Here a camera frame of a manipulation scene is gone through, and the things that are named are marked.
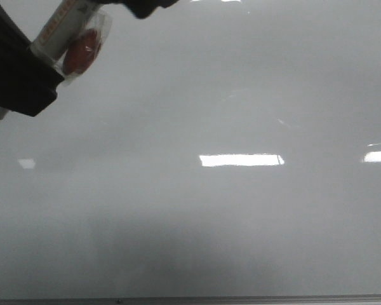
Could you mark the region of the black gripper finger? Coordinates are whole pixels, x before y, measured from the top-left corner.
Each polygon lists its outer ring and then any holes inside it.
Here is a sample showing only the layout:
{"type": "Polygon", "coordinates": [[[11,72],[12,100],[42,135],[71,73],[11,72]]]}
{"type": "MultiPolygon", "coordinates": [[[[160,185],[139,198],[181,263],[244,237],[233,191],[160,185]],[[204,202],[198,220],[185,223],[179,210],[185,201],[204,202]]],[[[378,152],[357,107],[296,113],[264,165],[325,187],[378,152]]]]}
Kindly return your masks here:
{"type": "Polygon", "coordinates": [[[121,4],[125,6],[137,19],[148,18],[157,8],[169,8],[178,0],[97,0],[97,4],[121,4]]]}
{"type": "Polygon", "coordinates": [[[57,71],[30,45],[0,5],[0,107],[35,117],[57,99],[57,71]]]}

